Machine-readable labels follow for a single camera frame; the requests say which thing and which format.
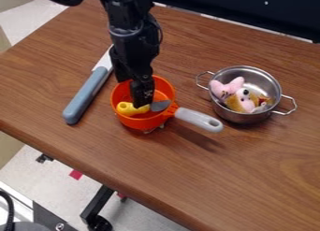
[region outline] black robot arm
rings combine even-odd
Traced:
[[[149,13],[153,0],[100,0],[109,16],[110,51],[118,82],[130,81],[135,108],[153,101],[151,62],[159,54],[161,29]]]

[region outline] table surface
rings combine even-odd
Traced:
[[[154,71],[181,106],[216,116],[196,74],[252,65],[298,111],[224,122],[220,134],[174,119],[136,134],[111,110],[112,76],[80,123],[66,125],[63,109],[110,45],[105,12],[86,0],[1,56],[1,130],[192,230],[320,230],[320,47],[171,8],[153,14],[165,34]]]

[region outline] blue knife handle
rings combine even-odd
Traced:
[[[83,112],[93,101],[96,93],[105,83],[111,71],[107,70],[104,66],[100,66],[85,81],[63,112],[63,117],[67,124],[76,124],[80,120]]]

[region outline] orange saucepan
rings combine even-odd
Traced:
[[[119,113],[116,108],[120,102],[132,101],[129,88],[129,83],[131,80],[118,83],[111,94],[111,105],[122,124],[133,129],[150,131],[161,126],[166,122],[167,119],[176,117],[213,133],[218,133],[223,130],[222,123],[212,116],[191,110],[189,108],[180,108],[175,103],[175,90],[173,86],[163,78],[153,76],[153,79],[153,101],[170,100],[170,105],[165,110],[159,112],[149,111],[133,117],[125,116]]]

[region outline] gray pot handle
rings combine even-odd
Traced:
[[[273,110],[272,113],[275,113],[275,114],[278,114],[278,115],[289,115],[289,114],[291,114],[292,112],[294,112],[294,111],[297,110],[298,105],[297,105],[297,103],[296,103],[296,100],[295,100],[293,97],[288,96],[288,95],[284,95],[284,94],[282,94],[281,96],[282,96],[283,98],[290,99],[290,100],[292,101],[292,104],[294,105],[294,107],[293,107],[291,110],[289,110],[288,112],[286,112],[286,113],[283,113],[283,112],[280,112],[280,111],[277,111],[277,110]]]
[[[205,89],[205,90],[208,91],[208,90],[209,90],[208,87],[205,87],[205,86],[203,86],[203,85],[200,85],[200,83],[199,83],[200,77],[202,77],[202,76],[204,76],[204,75],[207,75],[207,74],[214,75],[214,73],[211,72],[211,71],[205,71],[205,72],[202,72],[202,73],[198,74],[198,75],[196,76],[196,85],[197,85],[198,87],[200,87],[200,88]]]
[[[213,133],[221,132],[224,128],[219,120],[189,108],[178,108],[174,116]]]

